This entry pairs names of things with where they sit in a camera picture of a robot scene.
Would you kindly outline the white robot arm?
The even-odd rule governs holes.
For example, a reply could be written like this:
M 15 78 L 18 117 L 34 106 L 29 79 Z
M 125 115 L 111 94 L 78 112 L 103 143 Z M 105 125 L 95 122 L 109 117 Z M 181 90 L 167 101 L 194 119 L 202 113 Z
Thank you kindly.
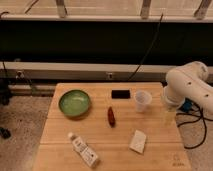
M 176 110 L 184 104 L 186 98 L 213 114 L 213 87 L 206 83 L 208 75 L 208 67 L 199 61 L 174 67 L 167 72 L 167 85 L 161 94 L 165 125 L 175 119 Z

